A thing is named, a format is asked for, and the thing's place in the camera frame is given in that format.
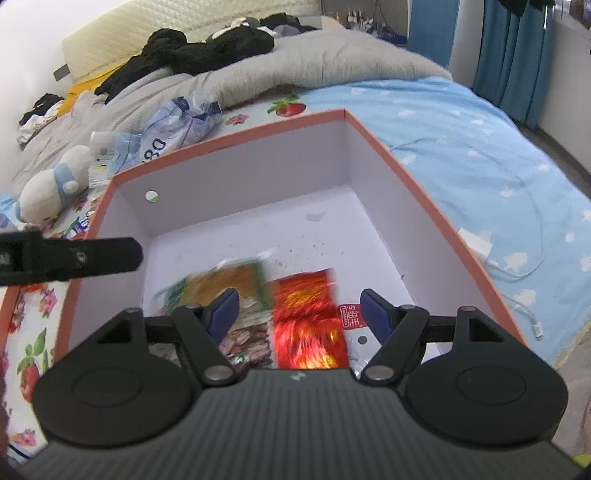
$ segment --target snack package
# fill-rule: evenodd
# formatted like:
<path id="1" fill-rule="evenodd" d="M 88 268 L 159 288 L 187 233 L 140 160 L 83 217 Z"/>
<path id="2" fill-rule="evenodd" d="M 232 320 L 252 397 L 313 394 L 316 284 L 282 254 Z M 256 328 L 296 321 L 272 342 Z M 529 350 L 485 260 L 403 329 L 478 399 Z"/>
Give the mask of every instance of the snack package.
<path id="1" fill-rule="evenodd" d="M 382 345 L 365 323 L 358 303 L 339 305 L 339 315 L 347 340 L 349 366 L 359 378 Z"/>
<path id="2" fill-rule="evenodd" d="M 247 367 L 271 367 L 274 364 L 268 326 L 271 298 L 259 260 L 222 262 L 209 272 L 184 277 L 154 296 L 152 311 L 156 316 L 168 315 L 183 305 L 208 305 L 227 288 L 238 290 L 240 313 L 220 344 L 220 351 L 238 372 Z M 150 352 L 179 365 L 173 345 L 151 345 Z"/>
<path id="3" fill-rule="evenodd" d="M 230 331 L 220 351 L 238 372 L 246 368 L 272 368 L 274 364 L 269 344 L 269 322 Z"/>
<path id="4" fill-rule="evenodd" d="M 299 273 L 275 282 L 273 321 L 311 317 L 336 317 L 329 270 Z"/>
<path id="5" fill-rule="evenodd" d="M 333 284 L 328 270 L 296 274 L 275 283 L 272 338 L 279 368 L 349 366 Z"/>

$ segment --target plastic bag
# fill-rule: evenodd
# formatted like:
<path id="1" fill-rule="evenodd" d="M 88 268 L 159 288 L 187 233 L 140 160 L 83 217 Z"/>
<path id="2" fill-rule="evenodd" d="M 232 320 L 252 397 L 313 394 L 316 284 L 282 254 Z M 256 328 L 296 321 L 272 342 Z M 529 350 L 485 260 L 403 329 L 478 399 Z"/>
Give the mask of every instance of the plastic bag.
<path id="1" fill-rule="evenodd" d="M 95 162 L 88 170 L 88 186 L 107 185 L 120 171 L 142 163 L 139 148 L 142 136 L 123 132 L 92 132 L 90 152 Z"/>
<path id="2" fill-rule="evenodd" d="M 365 323 L 358 303 L 339 305 L 339 314 L 347 340 L 349 366 L 355 377 L 359 378 L 382 345 Z"/>
<path id="3" fill-rule="evenodd" d="M 200 97 L 178 97 L 160 106 L 142 134 L 140 157 L 150 161 L 199 142 L 217 123 L 219 104 Z"/>

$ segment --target yellow cloth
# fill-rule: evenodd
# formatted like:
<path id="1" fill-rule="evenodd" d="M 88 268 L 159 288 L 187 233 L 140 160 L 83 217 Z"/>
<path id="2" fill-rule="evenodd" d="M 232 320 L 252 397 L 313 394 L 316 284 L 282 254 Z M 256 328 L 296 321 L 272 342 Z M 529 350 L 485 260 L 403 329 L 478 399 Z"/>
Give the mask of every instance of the yellow cloth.
<path id="1" fill-rule="evenodd" d="M 65 113 L 68 113 L 72 109 L 72 107 L 76 103 L 76 100 L 78 100 L 78 97 L 82 92 L 85 92 L 87 90 L 94 92 L 98 86 L 100 86 L 107 78 L 111 76 L 111 74 L 115 70 L 121 67 L 124 63 L 126 62 L 123 62 L 117 65 L 116 67 L 113 67 L 107 70 L 106 72 L 97 75 L 96 77 L 93 77 L 89 80 L 85 80 L 84 82 L 76 83 L 75 85 L 70 87 L 68 93 L 66 94 L 66 100 L 58 110 L 57 116 L 62 116 Z"/>
<path id="2" fill-rule="evenodd" d="M 591 463 L 591 455 L 589 455 L 588 453 L 583 455 L 577 455 L 576 457 L 574 457 L 574 461 L 577 462 L 580 466 L 586 467 L 588 464 Z"/>

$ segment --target white plush toy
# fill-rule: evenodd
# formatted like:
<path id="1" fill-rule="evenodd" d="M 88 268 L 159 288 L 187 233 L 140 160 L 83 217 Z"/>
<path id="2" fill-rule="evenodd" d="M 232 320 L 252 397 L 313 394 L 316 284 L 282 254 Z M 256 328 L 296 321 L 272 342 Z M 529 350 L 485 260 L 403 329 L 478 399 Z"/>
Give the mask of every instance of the white plush toy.
<path id="1" fill-rule="evenodd" d="M 40 225 L 56 217 L 66 205 L 88 188 L 90 148 L 77 145 L 61 157 L 52 170 L 43 170 L 27 182 L 18 199 L 20 217 Z"/>

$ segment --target blue curtain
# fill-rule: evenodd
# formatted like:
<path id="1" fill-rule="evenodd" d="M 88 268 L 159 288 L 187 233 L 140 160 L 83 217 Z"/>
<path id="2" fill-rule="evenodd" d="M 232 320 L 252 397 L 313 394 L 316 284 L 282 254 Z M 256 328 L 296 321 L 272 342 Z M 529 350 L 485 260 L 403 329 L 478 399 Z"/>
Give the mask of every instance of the blue curtain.
<path id="1" fill-rule="evenodd" d="M 537 125 L 548 88 L 554 18 L 527 5 L 521 18 L 498 0 L 485 0 L 480 59 L 474 92 L 511 118 Z"/>

